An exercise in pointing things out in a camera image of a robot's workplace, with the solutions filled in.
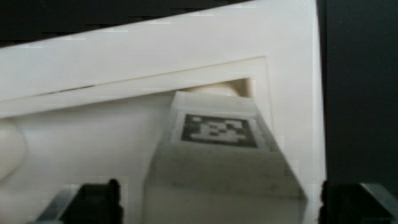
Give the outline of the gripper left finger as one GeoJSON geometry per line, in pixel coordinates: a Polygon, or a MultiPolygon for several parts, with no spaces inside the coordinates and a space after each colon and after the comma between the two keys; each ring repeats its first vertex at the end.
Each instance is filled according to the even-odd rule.
{"type": "Polygon", "coordinates": [[[123,224],[123,217],[121,185],[112,179],[59,192],[34,224],[123,224]]]}

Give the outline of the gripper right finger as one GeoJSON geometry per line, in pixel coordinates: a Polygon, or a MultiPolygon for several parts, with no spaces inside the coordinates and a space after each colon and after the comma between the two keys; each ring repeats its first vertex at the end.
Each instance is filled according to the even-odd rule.
{"type": "Polygon", "coordinates": [[[378,183],[323,182],[318,224],[398,224],[398,198],[378,183]]]}

